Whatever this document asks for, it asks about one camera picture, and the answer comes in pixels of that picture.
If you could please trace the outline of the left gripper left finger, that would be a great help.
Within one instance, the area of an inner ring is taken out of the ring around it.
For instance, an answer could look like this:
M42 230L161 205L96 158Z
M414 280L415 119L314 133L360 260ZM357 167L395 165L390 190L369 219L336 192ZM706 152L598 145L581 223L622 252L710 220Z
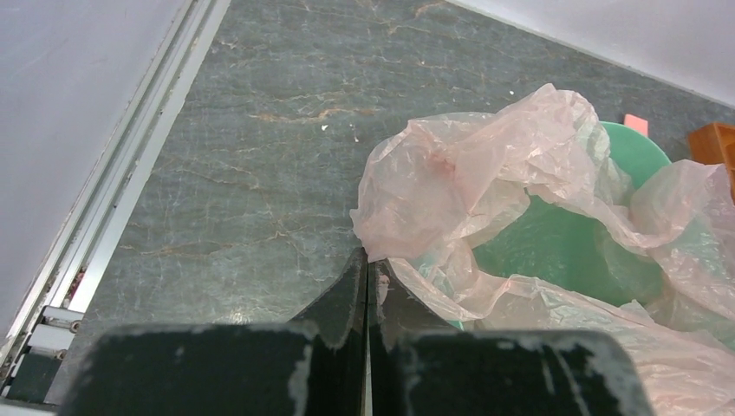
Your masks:
M361 415L367 255L286 322L118 327L89 351L62 415Z

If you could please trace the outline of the translucent pink plastic trash bag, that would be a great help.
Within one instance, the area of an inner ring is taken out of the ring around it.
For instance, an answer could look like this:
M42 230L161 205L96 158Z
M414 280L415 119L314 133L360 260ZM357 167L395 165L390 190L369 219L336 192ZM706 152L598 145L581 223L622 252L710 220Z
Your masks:
M410 120L369 155L350 216L370 260L476 329L587 329L660 415L734 412L734 206L722 165L613 143L550 84L496 114Z

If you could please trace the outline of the green plastic trash bin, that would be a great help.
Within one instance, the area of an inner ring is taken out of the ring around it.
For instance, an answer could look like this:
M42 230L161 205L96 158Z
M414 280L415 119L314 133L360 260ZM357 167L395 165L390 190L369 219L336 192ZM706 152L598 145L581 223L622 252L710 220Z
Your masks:
M722 165L670 163L600 122L493 121L450 132L440 156L472 211L400 261L447 318L488 317L539 283L553 322L658 324L734 344L734 206Z

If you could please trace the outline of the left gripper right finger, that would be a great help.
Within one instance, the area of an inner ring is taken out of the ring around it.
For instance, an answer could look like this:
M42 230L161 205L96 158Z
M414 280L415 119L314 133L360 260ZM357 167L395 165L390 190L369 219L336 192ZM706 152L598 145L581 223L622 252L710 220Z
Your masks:
M588 330L466 330L386 261L368 266L376 415L650 415L617 341Z

